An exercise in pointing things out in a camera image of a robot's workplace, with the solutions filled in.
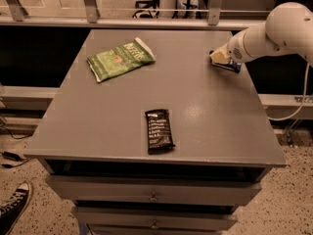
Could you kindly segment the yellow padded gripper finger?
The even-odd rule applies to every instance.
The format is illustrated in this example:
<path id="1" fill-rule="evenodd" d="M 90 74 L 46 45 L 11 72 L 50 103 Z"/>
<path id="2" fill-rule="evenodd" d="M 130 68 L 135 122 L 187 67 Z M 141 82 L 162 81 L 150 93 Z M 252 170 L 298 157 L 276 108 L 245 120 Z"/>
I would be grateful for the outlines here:
<path id="1" fill-rule="evenodd" d="M 217 48 L 209 55 L 211 61 L 215 64 L 228 65 L 231 60 L 231 55 L 229 53 L 228 45 Z"/>

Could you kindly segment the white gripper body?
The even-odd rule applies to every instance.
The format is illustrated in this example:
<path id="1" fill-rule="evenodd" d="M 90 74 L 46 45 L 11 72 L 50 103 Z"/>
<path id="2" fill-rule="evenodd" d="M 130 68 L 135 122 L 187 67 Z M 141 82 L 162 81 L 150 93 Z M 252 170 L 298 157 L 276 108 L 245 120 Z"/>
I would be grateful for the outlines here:
<path id="1" fill-rule="evenodd" d="M 242 30 L 235 34 L 228 42 L 228 51 L 230 57 L 236 63 L 245 63 L 248 60 L 248 54 L 244 45 L 246 31 Z"/>

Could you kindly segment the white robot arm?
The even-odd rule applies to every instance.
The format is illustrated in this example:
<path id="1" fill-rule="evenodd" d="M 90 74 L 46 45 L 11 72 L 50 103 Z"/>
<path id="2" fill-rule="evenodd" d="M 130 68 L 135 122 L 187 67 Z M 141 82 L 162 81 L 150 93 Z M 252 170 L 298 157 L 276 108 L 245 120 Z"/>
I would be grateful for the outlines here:
<path id="1" fill-rule="evenodd" d="M 295 2 L 277 6 L 264 23 L 235 34 L 209 57 L 213 63 L 227 66 L 289 54 L 297 54 L 313 65 L 313 13 Z"/>

